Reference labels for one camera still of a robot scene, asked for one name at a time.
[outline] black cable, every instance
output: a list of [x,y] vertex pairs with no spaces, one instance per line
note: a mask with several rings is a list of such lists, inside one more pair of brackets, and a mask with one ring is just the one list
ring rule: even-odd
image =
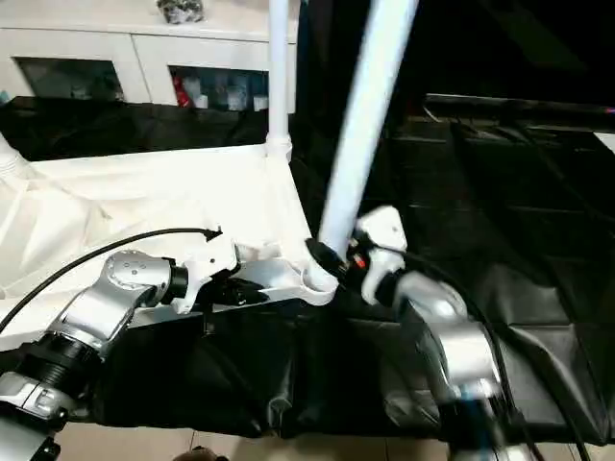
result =
[[129,243],[136,242],[137,240],[143,240],[145,238],[155,237],[157,235],[167,235],[169,233],[201,233],[202,235],[205,236],[205,238],[207,240],[210,240],[213,237],[215,237],[216,235],[218,235],[218,232],[214,231],[214,230],[199,229],[199,228],[169,228],[169,229],[151,230],[149,232],[139,233],[137,235],[133,235],[131,237],[123,238],[122,240],[118,240],[116,242],[110,243],[109,245],[105,245],[104,247],[101,247],[101,248],[99,248],[97,250],[94,250],[93,252],[90,252],[87,255],[83,255],[83,256],[75,259],[74,261],[66,264],[60,270],[56,271],[51,276],[49,276],[47,279],[42,281],[34,290],[32,290],[30,293],[28,293],[26,296],[24,296],[21,299],[21,301],[19,301],[19,303],[17,303],[14,306],[14,308],[11,309],[11,311],[0,322],[0,334],[2,333],[2,331],[4,331],[4,329],[11,322],[11,320],[14,319],[15,316],[19,312],[21,312],[21,310],[31,300],[33,300],[41,291],[43,291],[45,288],[47,288],[49,285],[51,285],[54,281],[59,279],[61,276],[63,276],[67,272],[73,270],[77,266],[80,266],[84,262],[87,262],[87,261],[93,259],[96,256],[102,255],[102,254],[104,254],[106,252],[109,252],[111,250],[115,250],[116,248],[122,247],[124,245],[129,244]]
[[[494,358],[498,366],[498,371],[500,373],[500,382],[502,384],[502,393],[504,395],[504,403],[506,405],[507,417],[510,419],[511,422],[516,423],[521,428],[526,444],[528,445],[528,448],[531,451],[531,454],[534,456],[534,458],[537,461],[545,461],[545,458],[540,452],[540,449],[538,448],[538,446],[536,446],[536,443],[530,437],[529,430],[528,430],[528,424],[523,414],[515,406],[514,398],[512,395],[512,388],[510,387],[510,381],[508,379],[508,373],[506,371],[506,366],[504,363],[504,354],[502,353],[502,348],[498,341],[498,335],[496,334],[495,328],[493,327],[493,324],[488,319],[488,317],[474,303],[473,298],[470,296],[469,292],[463,287],[461,283],[457,282],[457,280],[453,276],[451,276],[447,271],[442,269],[437,264],[434,264],[433,262],[429,261],[428,259],[425,259],[412,252],[407,252],[404,250],[398,250],[396,248],[390,248],[390,247],[385,247],[382,245],[377,245],[373,242],[372,242],[372,245],[374,245],[374,247],[380,250],[385,250],[391,253],[396,253],[398,255],[401,255],[406,260],[412,261],[414,263],[419,263],[420,265],[423,266],[423,268],[428,269],[429,271],[433,272],[439,279],[441,279],[445,283],[448,283],[455,290],[459,292],[459,295],[461,295],[463,300],[466,302],[466,305],[468,307],[468,310],[470,311],[470,314],[477,321],[479,321],[480,323],[484,325],[484,328],[487,331],[487,334],[489,335],[489,338],[491,340],[491,344],[493,346]],[[582,461],[590,461],[589,458],[587,460],[584,459],[582,454],[581,454],[581,459]]]

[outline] black fabric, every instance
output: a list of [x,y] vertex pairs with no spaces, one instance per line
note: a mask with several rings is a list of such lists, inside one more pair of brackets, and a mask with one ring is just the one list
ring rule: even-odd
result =
[[[313,231],[334,138],[300,120],[290,167]],[[261,142],[261,115],[20,99],[0,130],[29,159]],[[362,211],[402,213],[408,244],[451,272],[501,335],[517,405],[537,440],[570,442],[545,388],[591,443],[615,440],[615,156],[590,133],[477,132],[415,124],[381,142]],[[257,437],[303,432],[438,436],[420,360],[383,307],[340,290],[127,332],[92,419]],[[16,360],[0,355],[0,369]]]

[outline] white pole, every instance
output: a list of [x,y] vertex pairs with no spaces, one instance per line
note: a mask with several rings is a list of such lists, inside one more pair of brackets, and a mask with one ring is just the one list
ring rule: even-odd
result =
[[269,154],[289,155],[290,150],[286,103],[287,35],[288,0],[269,0]]
[[319,240],[346,258],[418,0],[373,0]]

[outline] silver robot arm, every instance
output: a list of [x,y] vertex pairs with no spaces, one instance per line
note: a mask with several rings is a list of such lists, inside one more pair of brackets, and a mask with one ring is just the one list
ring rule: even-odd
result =
[[172,259],[136,251],[111,255],[100,278],[66,306],[38,341],[22,346],[24,357],[14,371],[0,376],[0,461],[56,459],[60,447],[54,434],[86,397],[135,310],[189,294],[189,305],[183,304],[188,311],[195,290],[215,273],[238,268],[233,246],[222,256],[209,272],[201,269],[199,277],[191,278]]
[[510,442],[494,346],[453,287],[406,266],[402,221],[391,206],[358,220],[347,260],[314,240],[320,266],[369,304],[392,308],[408,346],[423,357],[450,456],[459,460],[531,459]]

